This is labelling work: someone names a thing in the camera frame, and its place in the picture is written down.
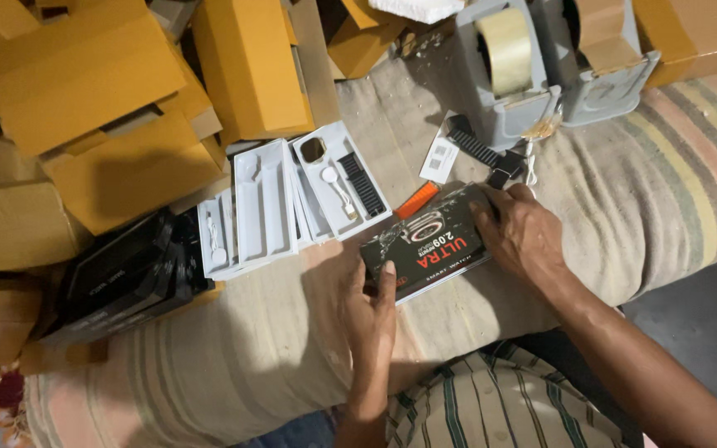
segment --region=usb connector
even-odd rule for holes
[[[345,214],[347,215],[347,218],[351,221],[359,219],[359,214],[356,213],[356,209],[355,207],[353,207],[352,203],[345,204]]]

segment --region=white cable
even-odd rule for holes
[[[535,154],[533,154],[533,140],[527,139],[527,147],[524,150],[524,156],[527,161],[527,178],[525,178],[525,185],[530,188],[535,197],[535,190],[533,186],[539,181],[539,177],[535,175]]]
[[[345,214],[347,214],[347,218],[351,221],[357,219],[359,217],[359,214],[356,213],[356,209],[355,207],[353,207],[351,197],[344,191],[342,186],[339,185],[339,173],[337,172],[337,170],[333,167],[326,167],[320,173],[320,177],[323,178],[325,182],[333,185],[334,189],[336,189],[336,193],[339,195],[339,198],[342,199],[342,204],[344,205],[344,210]]]
[[[227,254],[225,252],[225,249],[222,249],[220,246],[217,245],[217,227],[215,227],[214,225],[212,214],[208,211],[206,212],[206,227],[208,227],[210,231],[210,247],[212,248],[212,261],[221,265],[225,263]]]

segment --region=instruction card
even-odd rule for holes
[[[447,118],[454,115],[456,115],[455,112],[447,111],[433,143],[430,144],[428,156],[424,159],[419,177],[432,180],[435,183],[447,183],[447,177],[450,175],[450,170],[453,169],[453,162],[458,157],[458,147],[447,139]]]

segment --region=right hand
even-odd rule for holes
[[[470,208],[483,244],[504,270],[537,289],[568,271],[561,221],[535,200],[530,188],[523,183],[505,191],[480,187],[500,211],[500,221],[494,219],[488,203],[472,202]]]

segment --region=smartwatch box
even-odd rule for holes
[[[469,183],[361,246],[362,258],[376,285],[383,264],[394,261],[398,273],[396,304],[490,258],[475,228],[469,209],[472,201],[488,199],[477,185]]]

